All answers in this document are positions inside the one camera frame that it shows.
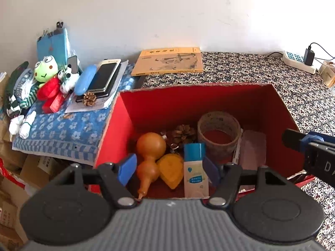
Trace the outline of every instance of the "cardboard box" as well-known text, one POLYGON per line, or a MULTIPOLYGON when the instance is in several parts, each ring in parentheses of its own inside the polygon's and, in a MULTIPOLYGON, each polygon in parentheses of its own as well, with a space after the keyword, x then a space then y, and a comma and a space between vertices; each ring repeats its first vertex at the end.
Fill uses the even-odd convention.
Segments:
POLYGON ((22 168, 27 154, 12 149, 11 143, 0 144, 0 158, 2 158, 5 168, 12 170, 12 167, 22 168))
POLYGON ((4 225, 0 225, 0 242, 8 248, 9 251, 14 251, 23 245, 23 242, 16 231, 13 228, 8 228, 4 225))
POLYGON ((331 88, 335 83, 335 66, 333 63, 328 63, 328 65, 322 64, 321 68, 323 70, 320 75, 328 88, 331 88))
POLYGON ((328 66, 328 65, 333 65, 334 63, 331 61, 324 61, 321 64, 321 67, 319 68, 319 74, 322 74, 322 72, 324 71, 324 69, 328 66))
POLYGON ((5 200, 11 200, 10 194, 1 189, 0 189, 0 198, 5 200))
MULTIPOLYGON (((217 110, 234 116, 244 131, 266 135, 266 165, 270 168, 285 178, 301 170, 303 154, 286 148, 281 141, 287 128, 299 130, 298 126, 275 88, 261 83, 177 85, 121 92, 108 119, 95 167, 117 163, 135 152, 129 146, 133 136, 173 130, 181 124, 196 128, 203 114, 217 110)), ((209 195, 214 191, 210 187, 209 195)), ((150 185, 147 197, 184 197, 184 184, 171 190, 158 179, 150 185)))
POLYGON ((10 140, 10 135, 9 135, 9 130, 7 130, 6 134, 2 138, 4 142, 11 143, 12 141, 10 140))
POLYGON ((0 143, 3 142, 3 137, 9 129, 10 119, 7 116, 6 110, 4 108, 3 98, 5 97, 5 89, 9 80, 9 75, 7 74, 4 79, 0 82, 0 143))
POLYGON ((43 188, 49 183, 49 174, 38 167, 40 156, 28 155, 22 170, 16 175, 27 184, 37 189, 43 188))
POLYGON ((57 170, 58 163, 52 157, 41 156, 38 167, 48 175, 53 176, 57 170))
POLYGON ((17 207, 12 202, 0 196, 0 224, 13 228, 15 226, 17 207))

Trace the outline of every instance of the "table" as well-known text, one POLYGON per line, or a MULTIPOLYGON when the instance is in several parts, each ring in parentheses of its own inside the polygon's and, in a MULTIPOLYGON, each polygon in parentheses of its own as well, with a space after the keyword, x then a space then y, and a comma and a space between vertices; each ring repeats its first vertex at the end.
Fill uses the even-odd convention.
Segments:
MULTIPOLYGON (((318 73, 291 68, 280 58, 257 54, 202 53, 203 73, 147 76, 142 88, 176 84, 256 82, 273 84, 300 131, 335 136, 335 98, 318 73)), ((325 223, 317 236, 327 250, 335 249, 335 190, 316 178, 302 190, 324 209, 325 223)))

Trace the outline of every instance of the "sticker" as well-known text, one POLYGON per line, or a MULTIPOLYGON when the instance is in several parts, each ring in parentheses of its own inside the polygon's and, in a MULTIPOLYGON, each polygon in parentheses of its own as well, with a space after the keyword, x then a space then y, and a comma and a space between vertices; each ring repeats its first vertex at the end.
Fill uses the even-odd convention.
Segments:
POLYGON ((53 173, 53 167, 55 166, 56 160, 52 157, 42 156, 40 158, 38 167, 45 171, 47 174, 51 175, 53 173))
POLYGON ((200 183, 200 182, 202 182, 201 175, 190 178, 190 183, 200 183))

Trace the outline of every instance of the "blue cloth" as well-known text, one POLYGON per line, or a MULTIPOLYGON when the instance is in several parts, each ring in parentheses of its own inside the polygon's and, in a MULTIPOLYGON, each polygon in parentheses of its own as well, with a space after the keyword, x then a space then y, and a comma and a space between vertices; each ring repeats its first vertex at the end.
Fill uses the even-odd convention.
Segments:
MULTIPOLYGON (((139 78, 130 76, 133 67, 133 64, 127 66, 118 91, 134 88, 139 78)), ((29 137, 24 140, 17 135, 13 149, 94 165, 106 119, 113 104, 106 109, 73 113, 68 119, 64 119, 65 104, 53 114, 44 114, 42 105, 43 102, 36 101, 30 108, 28 114, 35 110, 37 115, 29 137)))

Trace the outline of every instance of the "stack of phones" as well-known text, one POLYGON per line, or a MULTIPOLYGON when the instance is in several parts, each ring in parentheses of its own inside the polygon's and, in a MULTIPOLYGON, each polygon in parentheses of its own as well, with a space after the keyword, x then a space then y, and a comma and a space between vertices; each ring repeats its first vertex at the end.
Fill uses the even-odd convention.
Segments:
MULTIPOLYGON (((94 93, 97 98, 109 96, 120 67, 121 59, 104 60, 88 87, 88 91, 94 93)), ((83 95, 78 96, 76 102, 82 102, 83 99, 83 95)))

